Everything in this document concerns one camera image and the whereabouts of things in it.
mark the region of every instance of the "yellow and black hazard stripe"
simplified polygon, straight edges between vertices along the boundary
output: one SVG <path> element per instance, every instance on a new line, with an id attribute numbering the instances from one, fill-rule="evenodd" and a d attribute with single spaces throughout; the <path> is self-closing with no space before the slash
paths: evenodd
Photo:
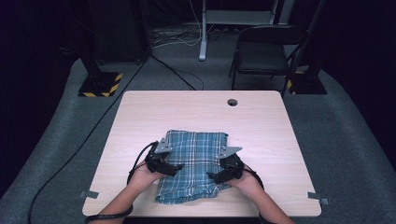
<path id="1" fill-rule="evenodd" d="M 85 91 L 80 92 L 78 96 L 85 96 L 85 97 L 108 97 L 113 96 L 116 92 L 117 88 L 120 85 L 120 81 L 122 78 L 122 74 L 118 74 L 114 80 L 114 84 L 111 86 L 109 91 L 101 91 L 101 92 L 94 92 L 94 91 Z"/>
<path id="2" fill-rule="evenodd" d="M 303 75 L 304 72 L 302 72 L 302 71 L 296 71 L 295 74 Z M 293 83 L 292 83 L 291 80 L 289 79 L 289 80 L 288 80 L 288 84 L 287 84 L 287 88 L 289 89 L 289 93 L 290 93 L 290 94 L 295 94 L 295 93 L 296 93 L 294 87 L 295 87 L 295 86 L 293 85 Z"/>

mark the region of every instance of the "carpeted floor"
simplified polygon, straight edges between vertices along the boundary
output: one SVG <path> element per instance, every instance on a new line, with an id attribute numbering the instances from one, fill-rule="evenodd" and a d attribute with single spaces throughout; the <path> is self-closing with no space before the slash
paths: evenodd
<path id="1" fill-rule="evenodd" d="M 190 73 L 180 75 L 195 89 L 225 91 L 231 88 L 228 71 L 234 42 L 235 35 L 210 40 L 205 62 L 198 61 L 199 45 L 166 45 L 155 48 L 153 54 L 177 70 Z M 48 180 L 33 206 L 32 223 L 83 223 L 84 199 L 78 195 L 90 188 L 122 91 L 189 90 L 179 77 L 159 66 L 152 57 L 139 65 L 106 63 L 101 69 L 123 73 L 116 94 L 107 98 L 78 97 L 86 71 L 81 61 L 73 65 L 48 129 L 0 201 L 0 223 L 26 223 L 31 201 Z M 394 170 L 343 88 L 324 72 L 319 77 L 328 94 L 286 94 L 284 103 L 315 189 L 331 205 L 323 206 L 319 217 L 293 219 L 297 223 L 396 223 Z M 265 88 L 277 85 L 268 78 L 261 83 Z M 128 220 L 165 221 L 218 220 Z M 231 224 L 245 220 L 220 221 Z"/>

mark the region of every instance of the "table top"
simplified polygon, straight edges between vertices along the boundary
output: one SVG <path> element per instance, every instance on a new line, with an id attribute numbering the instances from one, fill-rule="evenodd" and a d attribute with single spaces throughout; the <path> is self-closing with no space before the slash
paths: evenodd
<path id="1" fill-rule="evenodd" d="M 229 105 L 234 99 L 237 105 Z M 290 217 L 316 217 L 321 209 L 280 94 L 277 91 L 127 91 L 99 161 L 86 216 L 99 213 L 125 187 L 139 152 L 169 130 L 225 132 L 229 147 L 261 177 L 266 192 Z M 158 181 L 134 201 L 131 217 L 256 217 L 237 189 L 182 204 L 155 203 Z"/>

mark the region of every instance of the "chair backrest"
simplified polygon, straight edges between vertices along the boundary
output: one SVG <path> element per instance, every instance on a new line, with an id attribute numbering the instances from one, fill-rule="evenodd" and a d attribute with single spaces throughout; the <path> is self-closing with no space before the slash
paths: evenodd
<path id="1" fill-rule="evenodd" d="M 259 25 L 248 27 L 238 37 L 238 43 L 253 42 L 278 45 L 303 44 L 308 32 L 296 25 Z"/>

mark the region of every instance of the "blue plaid towel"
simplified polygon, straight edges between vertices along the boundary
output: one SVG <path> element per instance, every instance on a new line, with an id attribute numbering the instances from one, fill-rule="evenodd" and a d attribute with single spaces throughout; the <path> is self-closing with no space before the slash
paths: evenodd
<path id="1" fill-rule="evenodd" d="M 184 163 L 175 176 L 165 176 L 160 180 L 155 201 L 176 204 L 201 198 L 214 198 L 226 184 L 215 184 L 206 172 L 218 173 L 221 147 L 227 147 L 227 133 L 192 133 L 171 130 L 166 134 L 172 148 L 167 162 Z"/>

